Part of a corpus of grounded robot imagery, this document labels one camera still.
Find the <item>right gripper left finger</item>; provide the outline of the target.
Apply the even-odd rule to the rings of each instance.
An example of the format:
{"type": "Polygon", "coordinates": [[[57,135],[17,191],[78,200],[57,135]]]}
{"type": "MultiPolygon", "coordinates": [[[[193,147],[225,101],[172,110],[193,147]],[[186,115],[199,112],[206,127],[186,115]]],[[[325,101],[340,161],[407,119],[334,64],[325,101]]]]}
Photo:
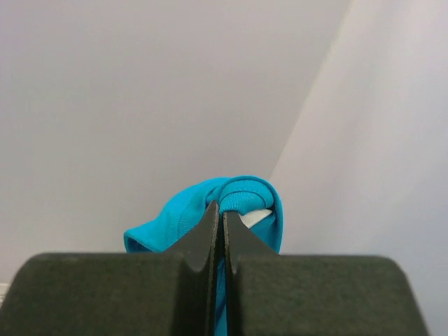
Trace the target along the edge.
{"type": "Polygon", "coordinates": [[[44,253],[1,305],[2,335],[175,335],[181,254],[44,253]]]}

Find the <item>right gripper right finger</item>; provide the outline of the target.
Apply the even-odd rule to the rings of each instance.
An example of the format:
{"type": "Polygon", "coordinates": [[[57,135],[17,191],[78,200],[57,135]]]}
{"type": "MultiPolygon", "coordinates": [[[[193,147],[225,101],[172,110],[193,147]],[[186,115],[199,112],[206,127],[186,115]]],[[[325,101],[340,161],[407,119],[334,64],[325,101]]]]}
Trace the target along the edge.
{"type": "Polygon", "coordinates": [[[427,335],[405,273],[375,255],[279,255],[223,216],[230,335],[427,335]]]}

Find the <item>blue t shirt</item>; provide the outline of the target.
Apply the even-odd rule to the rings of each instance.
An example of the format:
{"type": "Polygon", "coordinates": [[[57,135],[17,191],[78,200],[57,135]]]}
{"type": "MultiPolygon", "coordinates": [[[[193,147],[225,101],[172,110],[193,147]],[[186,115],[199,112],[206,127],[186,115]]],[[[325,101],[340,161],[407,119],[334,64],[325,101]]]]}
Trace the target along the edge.
{"type": "Polygon", "coordinates": [[[284,216],[274,187],[256,176],[218,177],[175,195],[153,220],[123,235],[128,253],[181,254],[175,267],[175,335],[226,335],[225,261],[220,220],[237,213],[245,226],[279,252],[284,216]]]}

